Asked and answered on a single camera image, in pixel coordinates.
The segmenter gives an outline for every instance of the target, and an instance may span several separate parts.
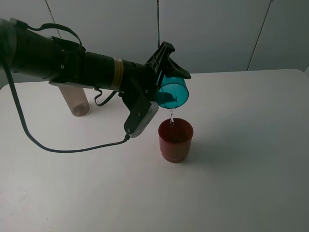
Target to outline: robotic arm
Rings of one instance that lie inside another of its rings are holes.
[[[74,35],[79,43],[57,37],[46,38],[34,31],[56,28]],[[6,63],[14,73],[48,80],[55,86],[71,85],[102,88],[119,92],[130,111],[124,128],[135,138],[142,133],[158,110],[157,99],[173,101],[169,93],[158,90],[163,77],[190,79],[188,71],[179,67],[170,54],[175,49],[163,42],[145,64],[86,52],[77,34],[59,24],[43,24],[39,29],[27,23],[0,19],[0,69]]]

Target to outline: black strap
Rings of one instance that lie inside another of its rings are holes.
[[[66,26],[63,26],[63,25],[60,25],[60,24],[57,24],[57,23],[45,23],[40,28],[32,28],[28,25],[28,29],[34,30],[34,31],[40,31],[40,30],[44,30],[44,29],[58,29],[58,30],[66,31],[66,32],[72,34],[73,36],[75,36],[78,39],[79,48],[78,48],[77,51],[79,52],[79,51],[83,50],[83,44],[82,44],[82,41],[79,38],[79,36],[74,31],[72,31],[70,28],[68,28]]]
[[[100,92],[100,94],[98,94],[97,96],[95,96],[95,103],[96,103],[97,106],[103,106],[103,105],[105,105],[105,104],[108,103],[108,102],[110,101],[110,99],[112,99],[112,97],[117,93],[117,91],[113,91],[113,92],[107,97],[107,99],[104,100],[104,102],[98,104],[98,103],[97,103],[97,99],[103,95],[103,92],[102,92],[102,90],[99,89],[99,88],[95,88],[95,91]]]

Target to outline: black cable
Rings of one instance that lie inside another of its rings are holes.
[[[98,149],[98,148],[102,148],[102,147],[107,147],[107,146],[114,146],[114,145],[123,144],[130,139],[130,135],[126,134],[123,141],[116,142],[116,143],[110,143],[110,144],[103,144],[103,145],[99,145],[99,146],[89,147],[89,148],[85,148],[85,149],[78,149],[78,150],[55,150],[55,149],[47,148],[47,147],[43,146],[42,144],[40,144],[35,138],[33,138],[33,136],[30,134],[30,132],[28,130],[26,120],[25,120],[25,117],[24,117],[24,113],[23,113],[23,110],[21,108],[19,98],[18,98],[18,95],[17,95],[17,92],[16,92],[16,88],[15,88],[15,85],[14,85],[13,77],[12,77],[9,65],[7,64],[5,58],[3,57],[3,54],[4,53],[2,52],[2,50],[0,50],[0,63],[2,63],[5,74],[6,74],[6,78],[8,79],[9,86],[10,86],[10,89],[11,89],[11,92],[12,92],[12,96],[13,96],[13,99],[14,99],[15,106],[16,106],[17,111],[18,111],[18,115],[19,115],[19,118],[20,118],[21,125],[24,129],[24,132],[28,136],[28,138],[32,142],[34,142],[37,146],[44,149],[45,151],[50,151],[50,152],[76,153],[76,152],[90,151],[90,150],[94,150],[94,149]]]
[[[98,104],[98,103],[97,103],[97,99],[103,95],[103,92],[102,92],[102,90],[100,90],[99,88],[95,88],[95,91],[99,91],[99,92],[100,92],[100,94],[98,94],[97,96],[95,96],[95,103],[96,103],[97,106],[104,106],[104,105],[105,105],[106,103],[108,103],[108,102],[110,101],[110,99],[112,99],[113,96],[117,93],[117,91],[113,91],[113,92],[104,100],[104,102]]]

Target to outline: water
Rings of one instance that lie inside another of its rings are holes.
[[[174,117],[173,117],[173,114],[174,114],[175,109],[169,109],[169,111],[170,111],[169,125],[170,125],[170,127],[174,127]]]

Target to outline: clear plastic cup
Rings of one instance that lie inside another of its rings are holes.
[[[190,150],[193,128],[190,123],[181,118],[165,120],[159,127],[159,143],[162,156],[169,162],[183,161]]]
[[[90,112],[91,106],[83,88],[70,86],[59,89],[74,116],[80,117]]]

